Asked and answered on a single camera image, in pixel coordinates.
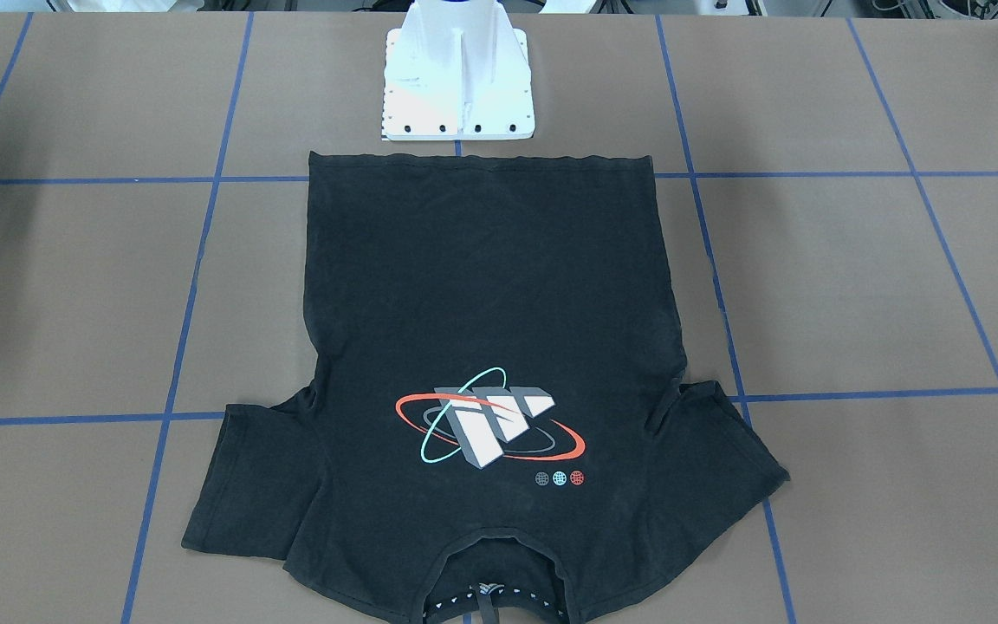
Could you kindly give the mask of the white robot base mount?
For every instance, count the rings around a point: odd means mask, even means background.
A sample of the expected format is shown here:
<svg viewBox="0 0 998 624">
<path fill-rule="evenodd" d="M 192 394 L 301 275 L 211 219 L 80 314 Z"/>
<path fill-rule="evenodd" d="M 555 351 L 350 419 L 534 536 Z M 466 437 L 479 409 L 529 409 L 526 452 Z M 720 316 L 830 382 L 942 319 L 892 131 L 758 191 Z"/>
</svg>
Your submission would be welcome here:
<svg viewBox="0 0 998 624">
<path fill-rule="evenodd" d="M 415 1 L 388 31 L 384 140 L 525 140 L 535 129 L 526 33 L 499 1 Z"/>
</svg>

